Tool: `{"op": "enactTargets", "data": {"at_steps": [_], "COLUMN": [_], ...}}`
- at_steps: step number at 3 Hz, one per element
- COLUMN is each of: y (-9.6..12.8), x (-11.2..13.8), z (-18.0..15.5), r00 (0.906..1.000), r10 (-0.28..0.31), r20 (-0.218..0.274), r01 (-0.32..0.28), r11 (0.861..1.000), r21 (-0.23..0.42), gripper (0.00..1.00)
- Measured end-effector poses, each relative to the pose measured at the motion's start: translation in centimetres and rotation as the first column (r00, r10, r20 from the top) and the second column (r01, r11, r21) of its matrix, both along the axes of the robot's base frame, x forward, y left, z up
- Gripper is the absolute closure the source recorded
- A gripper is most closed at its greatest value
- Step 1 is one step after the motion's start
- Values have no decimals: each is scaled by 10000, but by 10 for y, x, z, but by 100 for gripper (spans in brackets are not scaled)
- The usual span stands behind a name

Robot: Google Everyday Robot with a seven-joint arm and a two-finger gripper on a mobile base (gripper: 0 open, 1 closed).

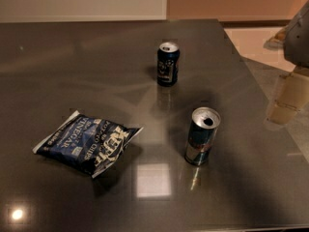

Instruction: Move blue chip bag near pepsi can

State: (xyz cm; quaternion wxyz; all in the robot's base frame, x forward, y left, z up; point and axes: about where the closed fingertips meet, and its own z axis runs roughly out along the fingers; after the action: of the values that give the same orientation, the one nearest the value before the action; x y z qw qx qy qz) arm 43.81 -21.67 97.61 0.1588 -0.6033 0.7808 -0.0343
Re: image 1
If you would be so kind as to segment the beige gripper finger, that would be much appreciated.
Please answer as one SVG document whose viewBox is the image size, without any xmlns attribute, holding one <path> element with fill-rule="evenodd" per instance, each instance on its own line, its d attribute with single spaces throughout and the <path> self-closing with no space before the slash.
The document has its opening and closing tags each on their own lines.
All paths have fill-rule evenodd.
<svg viewBox="0 0 309 232">
<path fill-rule="evenodd" d="M 267 107 L 267 119 L 277 125 L 286 125 L 308 102 L 309 69 L 296 66 L 292 72 L 278 76 Z"/>
</svg>

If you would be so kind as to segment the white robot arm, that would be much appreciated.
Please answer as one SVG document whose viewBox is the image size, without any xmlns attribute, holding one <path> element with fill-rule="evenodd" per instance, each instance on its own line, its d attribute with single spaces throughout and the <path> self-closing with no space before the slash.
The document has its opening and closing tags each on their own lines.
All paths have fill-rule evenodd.
<svg viewBox="0 0 309 232">
<path fill-rule="evenodd" d="M 287 25 L 283 53 L 295 68 L 278 76 L 267 107 L 267 122 L 276 127 L 288 124 L 309 102 L 309 1 Z"/>
</svg>

